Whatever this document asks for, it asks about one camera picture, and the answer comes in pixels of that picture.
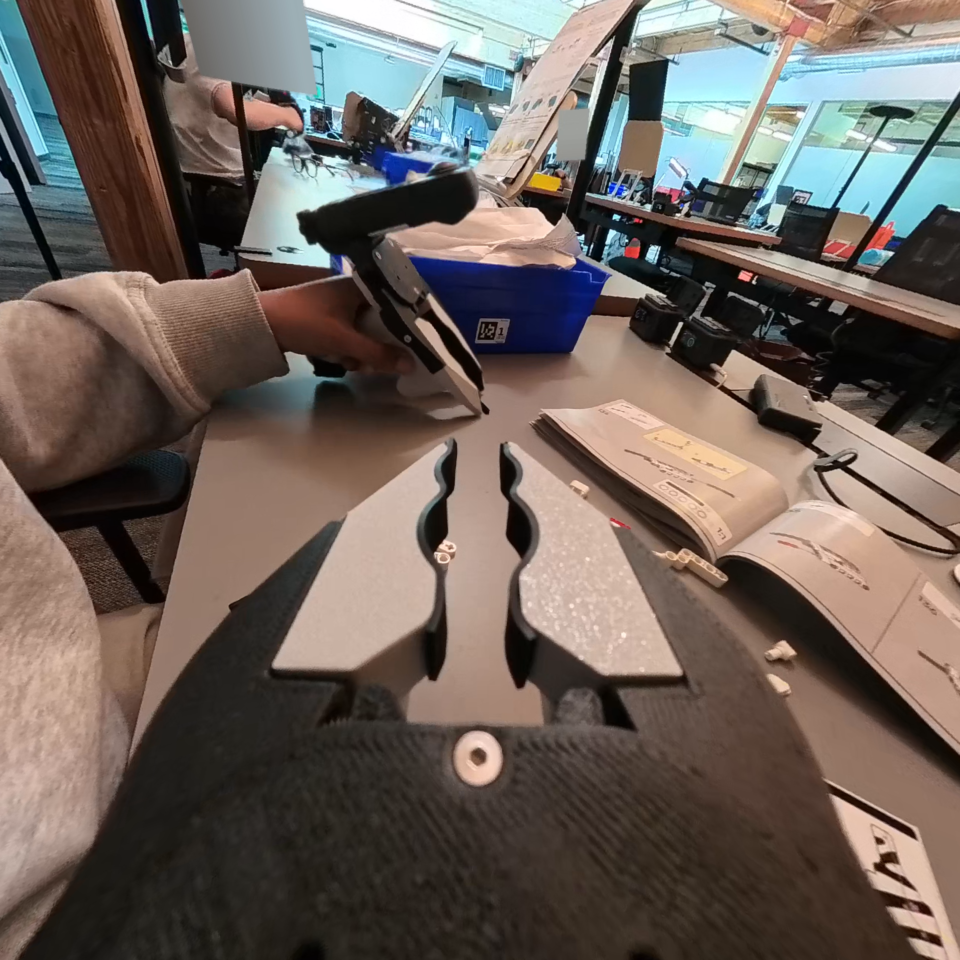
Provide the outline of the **black office chair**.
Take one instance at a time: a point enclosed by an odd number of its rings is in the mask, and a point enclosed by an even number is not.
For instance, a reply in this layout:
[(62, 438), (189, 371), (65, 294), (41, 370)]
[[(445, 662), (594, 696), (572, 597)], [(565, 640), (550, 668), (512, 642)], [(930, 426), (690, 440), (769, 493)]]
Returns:
[(895, 290), (939, 303), (946, 318), (926, 320), (917, 306), (904, 318), (851, 309), (831, 332), (816, 388), (825, 397), (841, 385), (871, 380), (899, 390), (877, 428), (898, 432), (936, 389), (958, 373), (959, 213), (938, 205), (876, 273)]

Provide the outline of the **black panel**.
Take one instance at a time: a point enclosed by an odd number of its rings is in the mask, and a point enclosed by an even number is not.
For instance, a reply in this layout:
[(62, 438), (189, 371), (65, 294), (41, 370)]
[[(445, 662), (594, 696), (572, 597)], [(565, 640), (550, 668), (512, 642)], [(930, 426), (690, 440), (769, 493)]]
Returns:
[(661, 122), (666, 82), (671, 60), (655, 58), (635, 62), (629, 68), (628, 120)]

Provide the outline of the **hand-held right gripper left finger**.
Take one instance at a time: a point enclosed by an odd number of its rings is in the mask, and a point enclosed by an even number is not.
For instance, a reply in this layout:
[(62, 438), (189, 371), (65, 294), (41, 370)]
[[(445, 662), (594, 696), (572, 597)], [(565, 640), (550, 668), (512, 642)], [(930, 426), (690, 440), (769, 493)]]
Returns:
[(348, 512), (270, 665), (284, 680), (389, 690), (402, 711), (447, 654), (447, 569), (458, 448), (448, 439)]

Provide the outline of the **wooden post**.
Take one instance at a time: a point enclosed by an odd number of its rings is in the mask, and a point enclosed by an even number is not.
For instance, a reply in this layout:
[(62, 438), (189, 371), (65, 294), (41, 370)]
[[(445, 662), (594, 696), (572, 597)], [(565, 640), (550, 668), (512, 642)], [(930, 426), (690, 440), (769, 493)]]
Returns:
[(113, 268), (188, 277), (114, 2), (18, 2)]

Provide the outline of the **black power adapter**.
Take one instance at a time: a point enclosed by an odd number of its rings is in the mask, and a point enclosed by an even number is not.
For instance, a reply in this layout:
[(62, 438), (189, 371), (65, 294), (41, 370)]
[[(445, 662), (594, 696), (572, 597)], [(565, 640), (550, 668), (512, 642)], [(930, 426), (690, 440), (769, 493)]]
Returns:
[(803, 443), (813, 442), (823, 428), (823, 419), (810, 392), (790, 380), (761, 374), (750, 389), (750, 404), (757, 421)]

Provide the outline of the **black monitor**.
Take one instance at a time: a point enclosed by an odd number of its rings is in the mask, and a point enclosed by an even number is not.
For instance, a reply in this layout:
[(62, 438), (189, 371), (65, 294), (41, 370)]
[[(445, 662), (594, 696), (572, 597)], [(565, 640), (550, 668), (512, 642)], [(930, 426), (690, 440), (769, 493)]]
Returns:
[(761, 188), (701, 179), (694, 190), (690, 214), (720, 224), (737, 226), (762, 195)]

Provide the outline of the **person's grey sweatshirt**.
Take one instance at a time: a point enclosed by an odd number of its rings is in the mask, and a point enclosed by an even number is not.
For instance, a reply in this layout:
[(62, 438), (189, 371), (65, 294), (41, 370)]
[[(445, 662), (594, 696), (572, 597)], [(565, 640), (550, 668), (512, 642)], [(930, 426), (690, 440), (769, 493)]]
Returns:
[(65, 544), (2, 466), (2, 958), (22, 953), (99, 832), (162, 610), (97, 616)]

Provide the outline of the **cardboard box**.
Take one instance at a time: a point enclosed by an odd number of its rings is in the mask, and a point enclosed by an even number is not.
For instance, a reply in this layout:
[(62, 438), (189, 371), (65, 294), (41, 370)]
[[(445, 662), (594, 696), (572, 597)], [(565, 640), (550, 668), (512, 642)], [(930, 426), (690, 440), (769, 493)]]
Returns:
[(349, 91), (342, 108), (342, 139), (371, 152), (378, 146), (395, 144), (400, 116), (368, 97)]

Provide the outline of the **black metal pole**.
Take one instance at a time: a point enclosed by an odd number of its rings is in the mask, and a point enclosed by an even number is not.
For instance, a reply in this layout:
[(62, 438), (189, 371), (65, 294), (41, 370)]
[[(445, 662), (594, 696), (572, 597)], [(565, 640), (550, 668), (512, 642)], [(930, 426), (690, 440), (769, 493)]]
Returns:
[(581, 225), (581, 213), (586, 195), (594, 179), (595, 163), (617, 94), (623, 56), (631, 43), (640, 10), (645, 5), (645, 1), (630, 3), (630, 7), (611, 35), (610, 41), (601, 51), (602, 55), (588, 106), (589, 125), (586, 132), (585, 156), (579, 162), (565, 213), (575, 228)]

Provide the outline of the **wooden desk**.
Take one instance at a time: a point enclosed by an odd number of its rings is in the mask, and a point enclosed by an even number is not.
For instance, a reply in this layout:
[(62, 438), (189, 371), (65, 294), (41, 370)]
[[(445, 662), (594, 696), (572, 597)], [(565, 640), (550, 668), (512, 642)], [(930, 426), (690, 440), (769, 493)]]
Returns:
[(959, 340), (959, 307), (941, 299), (770, 249), (682, 237), (679, 249), (947, 341)]
[(598, 230), (653, 246), (670, 246), (682, 237), (747, 247), (774, 248), (781, 243), (775, 233), (695, 215), (666, 215), (641, 204), (599, 194), (586, 194), (580, 216)]

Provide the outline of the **striped sticker sheet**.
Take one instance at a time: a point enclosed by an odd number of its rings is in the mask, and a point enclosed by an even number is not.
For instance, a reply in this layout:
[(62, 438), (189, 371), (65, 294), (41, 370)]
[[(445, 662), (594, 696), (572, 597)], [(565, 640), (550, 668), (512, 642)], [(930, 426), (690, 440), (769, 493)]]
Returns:
[(957, 959), (958, 941), (916, 826), (827, 780), (826, 792), (894, 924), (921, 958)]

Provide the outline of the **cardboard sheet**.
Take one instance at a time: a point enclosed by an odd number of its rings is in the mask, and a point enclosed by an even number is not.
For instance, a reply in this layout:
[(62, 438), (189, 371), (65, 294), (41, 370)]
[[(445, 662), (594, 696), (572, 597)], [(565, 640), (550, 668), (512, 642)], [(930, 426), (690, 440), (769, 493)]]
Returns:
[(663, 121), (631, 119), (623, 127), (616, 169), (653, 178), (657, 172), (665, 127)]

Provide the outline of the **person's left hand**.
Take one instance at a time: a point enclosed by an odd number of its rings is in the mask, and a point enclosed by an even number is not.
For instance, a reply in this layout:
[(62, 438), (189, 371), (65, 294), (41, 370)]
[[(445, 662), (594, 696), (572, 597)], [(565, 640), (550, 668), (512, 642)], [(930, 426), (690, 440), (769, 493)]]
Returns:
[(405, 376), (414, 371), (408, 351), (359, 331), (358, 317), (368, 304), (352, 277), (261, 291), (257, 298), (285, 354), (326, 359), (358, 374)]

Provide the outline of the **person's left forearm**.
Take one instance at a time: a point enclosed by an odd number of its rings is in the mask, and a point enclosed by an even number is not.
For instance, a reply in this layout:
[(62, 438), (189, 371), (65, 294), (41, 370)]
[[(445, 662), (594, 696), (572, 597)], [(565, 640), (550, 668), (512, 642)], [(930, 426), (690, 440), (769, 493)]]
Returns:
[(94, 272), (1, 308), (2, 505), (183, 438), (224, 393), (288, 364), (243, 270)]

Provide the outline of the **white angled lego beam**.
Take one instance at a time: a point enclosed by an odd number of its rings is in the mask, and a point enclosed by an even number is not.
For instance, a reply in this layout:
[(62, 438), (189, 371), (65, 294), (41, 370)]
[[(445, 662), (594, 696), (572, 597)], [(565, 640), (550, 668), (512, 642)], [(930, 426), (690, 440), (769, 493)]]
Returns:
[(714, 589), (722, 589), (729, 582), (729, 577), (726, 573), (706, 559), (690, 551), (690, 549), (653, 551), (653, 555), (662, 561), (669, 569), (678, 572), (688, 572)]

